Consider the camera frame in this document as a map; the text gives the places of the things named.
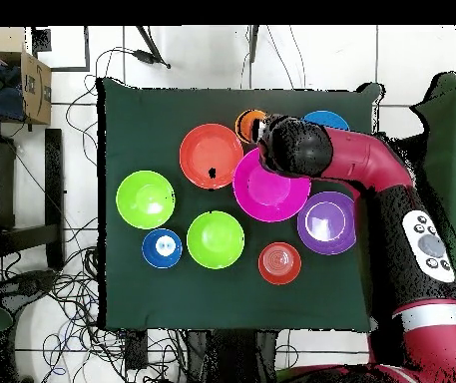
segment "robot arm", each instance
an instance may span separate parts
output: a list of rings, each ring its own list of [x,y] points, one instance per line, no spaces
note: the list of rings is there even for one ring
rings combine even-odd
[[[374,352],[395,366],[386,373],[456,383],[456,275],[404,164],[384,140],[288,116],[255,120],[251,133],[268,171],[339,180],[361,192],[380,326],[370,339],[385,339]]]

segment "red bowl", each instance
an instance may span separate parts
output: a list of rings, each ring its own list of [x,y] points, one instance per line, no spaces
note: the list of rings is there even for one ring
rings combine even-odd
[[[259,273],[264,280],[273,285],[292,282],[300,273],[301,266],[300,254],[285,242],[267,245],[257,261]]]
[[[198,187],[210,190],[230,184],[243,149],[236,134],[218,124],[192,129],[180,146],[180,167]]]

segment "green bowl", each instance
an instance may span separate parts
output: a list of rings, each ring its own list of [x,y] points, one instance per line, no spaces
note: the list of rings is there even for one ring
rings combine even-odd
[[[243,229],[223,211],[207,211],[194,219],[187,232],[187,248],[201,266],[220,269],[232,265],[243,251]]]
[[[118,187],[116,206],[123,220],[138,229],[154,229],[164,224],[175,209],[175,192],[162,175],[138,171]]]

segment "white tile floor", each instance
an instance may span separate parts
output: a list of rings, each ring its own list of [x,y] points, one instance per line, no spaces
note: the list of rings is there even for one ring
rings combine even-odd
[[[431,78],[439,72],[456,71],[455,26],[293,26],[293,34],[300,48],[304,68],[305,87],[310,89],[354,90],[365,82],[376,81],[385,86],[386,95],[379,108],[379,130],[391,137],[407,137],[423,131],[419,119],[408,106],[422,100]],[[102,55],[114,47],[147,50],[135,27],[89,27],[91,74],[110,76],[134,87],[178,88],[248,88],[248,71],[240,79],[241,65],[247,53],[246,26],[177,26],[154,27],[152,35],[164,59],[172,64],[167,70],[161,65],[146,65],[122,53]],[[270,26],[278,52],[287,66],[289,77],[296,88],[303,87],[300,57],[296,51],[288,26]],[[81,31],[60,29],[52,33],[52,43],[61,46],[83,46]],[[41,55],[52,66],[83,66],[83,58],[73,49],[76,63],[70,57],[59,57],[58,52]],[[65,214],[67,236],[70,227],[76,229],[97,215],[96,168],[85,157],[83,144],[89,158],[96,161],[94,143],[71,128],[70,122],[88,130],[96,140],[95,90],[70,104],[94,85],[94,78],[87,73],[53,74],[52,128],[63,130],[65,164]],[[257,54],[252,68],[253,88],[289,89],[290,83],[271,43],[268,30],[260,27]],[[13,134],[19,126],[4,125],[3,133]],[[24,128],[15,136],[18,154],[39,181],[44,181],[43,127],[33,127],[32,133]],[[19,227],[43,222],[44,195],[26,171],[16,165],[16,224]],[[92,221],[88,230],[78,236],[81,247],[93,245],[97,239],[97,222]],[[67,253],[77,250],[75,242],[67,243]],[[23,253],[15,267],[19,271],[45,267],[42,248],[32,248]],[[67,267],[69,272],[81,268],[76,259]],[[63,336],[67,319],[59,305],[45,298],[27,307],[17,330],[17,363],[22,374],[30,374],[37,381],[49,371],[42,352],[45,338],[52,333]],[[287,343],[287,331],[279,335],[277,345]],[[167,337],[165,331],[152,330],[154,340]],[[276,367],[283,368],[296,360],[296,365],[321,363],[367,362],[365,334],[334,331],[292,331],[290,344],[297,355],[278,348]],[[56,345],[49,339],[46,348]],[[165,344],[152,347],[155,358],[162,360]],[[83,366],[88,352],[80,350],[78,342],[70,345],[63,354],[47,383],[71,383],[71,378]],[[98,357],[87,361],[83,372],[77,373],[75,383],[122,383],[111,365]],[[176,377],[176,366],[168,376]],[[141,382],[143,374],[138,376]]]

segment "plastic bowl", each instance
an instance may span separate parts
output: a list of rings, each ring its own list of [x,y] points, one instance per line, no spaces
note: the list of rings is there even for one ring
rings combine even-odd
[[[261,110],[246,110],[236,118],[234,133],[243,143],[251,143],[250,129],[254,119],[263,120],[266,114]]]
[[[302,242],[314,252],[340,254],[355,244],[353,200],[341,192],[313,195],[298,214],[297,229]]]
[[[345,131],[350,130],[348,124],[343,118],[333,112],[328,112],[326,110],[318,110],[317,112],[309,113],[305,115],[303,119],[305,121],[323,125],[325,127],[336,128]]]
[[[155,229],[148,233],[143,241],[143,258],[153,267],[169,268],[182,256],[182,242],[169,229]]]
[[[216,190],[230,184],[243,149],[234,132],[222,125],[192,129],[180,146],[180,167],[193,184]]]
[[[251,217],[282,221],[297,214],[311,189],[310,178],[285,178],[266,171],[259,163],[259,150],[248,152],[234,171],[234,196]]]
[[[187,248],[201,266],[221,269],[241,256],[244,238],[238,221],[223,211],[207,211],[194,219],[187,232]]]
[[[139,229],[164,224],[175,209],[175,192],[166,178],[152,171],[127,176],[118,187],[116,206],[123,220]]]
[[[295,280],[300,273],[300,254],[285,242],[267,245],[259,255],[257,268],[264,280],[273,285],[284,285]]]

